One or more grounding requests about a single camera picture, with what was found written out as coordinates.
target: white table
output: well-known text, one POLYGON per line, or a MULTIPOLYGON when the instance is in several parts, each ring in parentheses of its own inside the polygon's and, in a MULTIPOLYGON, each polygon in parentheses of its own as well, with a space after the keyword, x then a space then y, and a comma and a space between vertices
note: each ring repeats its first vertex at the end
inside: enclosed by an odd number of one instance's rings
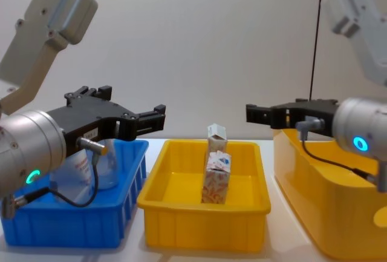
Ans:
MULTIPOLYGON (((149 141, 146 153, 146 170, 151 171, 165 139, 149 141)), ((137 209, 131 224, 126 228, 126 237, 117 249, 73 249, 10 247, 0 230, 1 262, 185 262, 185 261, 333 261, 323 256, 310 241, 297 218, 292 213, 281 193, 273 172, 273 141, 251 140, 261 149, 262 162, 272 203, 267 216, 265 246, 260 254, 233 254, 209 251, 183 251, 148 248, 144 236, 143 210, 137 209)))

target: blue plastic bin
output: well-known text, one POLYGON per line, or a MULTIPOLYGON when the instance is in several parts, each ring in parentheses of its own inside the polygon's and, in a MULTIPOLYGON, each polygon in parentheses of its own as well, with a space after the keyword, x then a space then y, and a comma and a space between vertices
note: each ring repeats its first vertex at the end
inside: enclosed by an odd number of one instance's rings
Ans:
MULTIPOLYGON (((2 219, 5 240, 12 246, 118 247, 146 178, 148 142, 115 142, 119 183, 98 192, 86 208, 58 203, 51 194, 20 208, 12 220, 2 219)), ((19 196, 49 185, 49 176, 19 190, 19 196)))

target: small carton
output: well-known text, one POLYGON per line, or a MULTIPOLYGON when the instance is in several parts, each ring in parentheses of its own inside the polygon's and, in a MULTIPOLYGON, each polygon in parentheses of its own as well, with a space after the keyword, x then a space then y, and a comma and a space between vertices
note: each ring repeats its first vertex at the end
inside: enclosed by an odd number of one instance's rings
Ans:
POLYGON ((202 203, 225 203, 231 172, 231 156, 217 151, 210 152, 204 172, 202 203))
POLYGON ((210 152, 226 151, 227 137, 226 128, 218 124, 212 124, 207 127, 208 130, 208 149, 206 161, 208 161, 210 152))

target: white wall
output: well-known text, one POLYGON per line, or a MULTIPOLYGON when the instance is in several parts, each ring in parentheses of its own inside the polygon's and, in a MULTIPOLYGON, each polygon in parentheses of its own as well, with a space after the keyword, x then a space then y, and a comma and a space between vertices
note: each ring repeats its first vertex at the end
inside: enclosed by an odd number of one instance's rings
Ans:
MULTIPOLYGON (((375 2, 381 12, 387 11, 386 0, 375 0, 375 2)), ((365 79, 348 39, 330 32, 322 13, 317 42, 313 98, 341 101, 351 96, 386 97, 387 89, 365 79)))
MULTIPOLYGON (((246 123, 245 104, 309 95, 318 0, 97 1, 85 38, 58 55, 27 108, 108 84, 130 110, 167 105, 164 131, 150 136, 204 137, 218 122, 230 138, 257 138, 272 133, 246 123)), ((29 2, 0 0, 0 57, 29 2)))

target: yellow plastic tray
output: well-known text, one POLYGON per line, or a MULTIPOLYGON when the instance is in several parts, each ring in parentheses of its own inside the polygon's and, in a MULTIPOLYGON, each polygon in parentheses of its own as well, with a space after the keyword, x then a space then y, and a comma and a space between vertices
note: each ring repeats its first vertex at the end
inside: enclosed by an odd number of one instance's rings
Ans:
POLYGON ((147 244, 258 252, 270 212, 259 147, 229 142, 231 175, 224 205, 201 203, 207 142, 164 144, 137 203, 144 209, 147 244))
MULTIPOLYGON (((319 162, 298 134, 275 131, 275 176, 318 248, 337 259, 387 259, 387 195, 346 169, 319 162)), ((319 157, 375 174, 377 164, 336 142, 307 142, 319 157)))

